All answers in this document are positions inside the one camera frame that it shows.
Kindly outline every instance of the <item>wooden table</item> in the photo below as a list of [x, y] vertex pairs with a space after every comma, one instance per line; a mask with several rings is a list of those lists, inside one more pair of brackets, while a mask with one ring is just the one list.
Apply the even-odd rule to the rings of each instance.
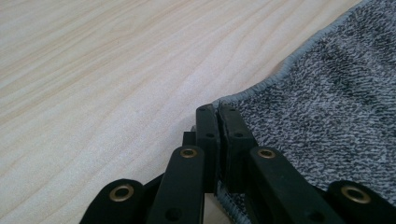
[[[358, 2], [1, 1], [0, 222], [78, 223], [107, 183], [147, 183], [196, 107]], [[213, 197], [205, 223], [230, 223]]]

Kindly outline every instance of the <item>gray knit fabric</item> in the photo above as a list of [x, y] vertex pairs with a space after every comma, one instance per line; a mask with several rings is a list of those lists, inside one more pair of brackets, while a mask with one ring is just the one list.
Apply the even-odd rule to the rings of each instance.
[[[364, 2], [289, 56], [278, 74], [220, 100], [310, 184], [352, 180], [396, 205], [395, 68], [396, 2]], [[246, 219], [243, 195], [220, 197], [238, 207], [226, 208], [237, 222]]]

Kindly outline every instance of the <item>fabric edge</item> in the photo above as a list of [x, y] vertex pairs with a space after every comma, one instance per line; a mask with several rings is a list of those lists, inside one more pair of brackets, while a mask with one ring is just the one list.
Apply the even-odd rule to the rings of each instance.
[[221, 103], [228, 104], [228, 103], [234, 102], [234, 101], [246, 100], [248, 97], [254, 95], [255, 93], [257, 93], [259, 91], [263, 91], [267, 87], [282, 80], [284, 77], [287, 77], [289, 74], [289, 71], [291, 69], [291, 66], [300, 56], [302, 56], [305, 52], [312, 49], [314, 44], [317, 43], [327, 33], [334, 31], [337, 28], [337, 26], [342, 24], [342, 22], [344, 22], [352, 14], [352, 12], [355, 11], [358, 7], [362, 7], [369, 2], [370, 2], [370, 0], [361, 1], [354, 7], [351, 7], [347, 12], [342, 14], [340, 17], [338, 17], [331, 24], [329, 24], [325, 28], [317, 31], [314, 35], [309, 37], [299, 48], [297, 48], [297, 50], [295, 50], [291, 55], [286, 57], [283, 64], [281, 65], [281, 68], [275, 74], [269, 76], [268, 78], [264, 79], [263, 81], [255, 84], [254, 86], [252, 86], [244, 91], [240, 91], [236, 94], [221, 97], [218, 100], [212, 102], [212, 105], [215, 108], [218, 108], [219, 104], [221, 104]]

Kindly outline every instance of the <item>metal rivet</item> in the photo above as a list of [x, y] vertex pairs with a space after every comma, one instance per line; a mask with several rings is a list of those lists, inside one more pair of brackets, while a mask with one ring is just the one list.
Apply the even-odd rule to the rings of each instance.
[[[127, 193], [122, 194], [122, 195], [117, 195], [117, 191], [119, 191], [121, 189], [126, 189]], [[113, 190], [111, 190], [111, 192], [108, 196], [110, 197], [111, 201], [120, 203], [120, 202], [123, 202], [123, 201], [131, 198], [132, 195], [134, 195], [134, 188], [129, 184], [125, 184], [125, 185], [119, 185], [119, 186], [115, 187]]]
[[349, 200], [355, 203], [369, 203], [371, 201], [370, 196], [366, 192], [353, 186], [349, 186], [349, 185], [343, 186], [341, 188], [341, 192]]
[[184, 148], [180, 151], [180, 155], [184, 158], [192, 158], [198, 155], [198, 152], [192, 148]]
[[270, 149], [260, 149], [257, 154], [265, 159], [272, 159], [276, 154]]

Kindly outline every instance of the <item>wood grain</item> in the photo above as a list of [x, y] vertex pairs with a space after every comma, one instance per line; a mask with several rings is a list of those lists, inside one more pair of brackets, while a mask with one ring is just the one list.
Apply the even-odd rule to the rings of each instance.
[[[148, 182], [196, 107], [357, 3], [1, 1], [0, 222], [78, 223], [107, 183]], [[207, 199], [205, 223], [230, 223]]]

